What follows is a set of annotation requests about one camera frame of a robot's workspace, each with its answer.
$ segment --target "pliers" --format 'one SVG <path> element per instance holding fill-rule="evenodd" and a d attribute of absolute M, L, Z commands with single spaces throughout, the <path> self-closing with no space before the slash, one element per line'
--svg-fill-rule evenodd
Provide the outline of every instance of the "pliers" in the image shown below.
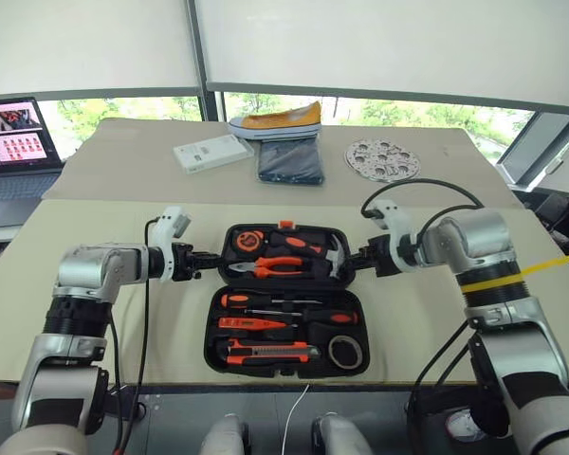
<path fill-rule="evenodd" d="M 280 256 L 277 258 L 259 258 L 254 263 L 236 263 L 230 264 L 229 269 L 239 273 L 253 272 L 255 278 L 312 278 L 310 272 L 301 270 L 272 270 L 277 265 L 296 265 L 308 266 L 309 261 L 294 256 Z"/>

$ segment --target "robotic arm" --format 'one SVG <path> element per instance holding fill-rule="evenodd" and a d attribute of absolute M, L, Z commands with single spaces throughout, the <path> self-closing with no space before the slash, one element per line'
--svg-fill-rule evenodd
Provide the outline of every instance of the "robotic arm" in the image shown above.
<path fill-rule="evenodd" d="M 84 435 L 101 427 L 108 387 L 108 372 L 93 363 L 103 360 L 120 287 L 152 278 L 186 281 L 218 266 L 218 255 L 172 243 L 189 223 L 180 208 L 170 207 L 157 219 L 149 247 L 102 244 L 65 253 L 44 330 L 34 340 L 15 396 L 16 433 L 0 455 L 86 452 Z"/>
<path fill-rule="evenodd" d="M 540 303 L 526 289 L 501 215 L 477 209 L 449 216 L 417 239 L 393 201 L 376 200 L 368 209 L 389 233 L 361 249 L 358 268 L 374 266 L 384 276 L 447 264 L 476 331 L 468 347 L 479 386 L 502 400 L 519 450 L 568 455 L 567 366 Z"/>

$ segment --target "toolbox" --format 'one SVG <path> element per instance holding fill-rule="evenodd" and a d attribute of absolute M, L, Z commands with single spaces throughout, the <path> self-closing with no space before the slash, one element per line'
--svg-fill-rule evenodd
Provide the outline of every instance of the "toolbox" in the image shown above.
<path fill-rule="evenodd" d="M 343 232 L 330 227 L 231 227 L 204 354 L 221 373 L 350 376 L 369 366 L 369 341 Z"/>

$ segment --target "laptop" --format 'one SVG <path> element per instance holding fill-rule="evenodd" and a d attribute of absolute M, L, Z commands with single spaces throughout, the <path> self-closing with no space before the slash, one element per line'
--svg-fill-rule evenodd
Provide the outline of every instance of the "laptop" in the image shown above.
<path fill-rule="evenodd" d="M 0 100 L 0 228 L 24 224 L 62 168 L 36 100 Z"/>

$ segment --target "sneaker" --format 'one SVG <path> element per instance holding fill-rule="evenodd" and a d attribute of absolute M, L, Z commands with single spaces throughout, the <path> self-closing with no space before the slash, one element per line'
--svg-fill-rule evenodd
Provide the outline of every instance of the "sneaker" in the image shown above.
<path fill-rule="evenodd" d="M 283 140 L 314 137 L 321 129 L 321 104 L 276 114 L 237 117 L 229 121 L 229 130 L 236 136 L 254 140 Z"/>
<path fill-rule="evenodd" d="M 472 420 L 470 409 L 458 410 L 450 415 L 445 422 L 445 429 L 451 438 L 462 443 L 474 443 L 486 438 L 486 433 Z"/>

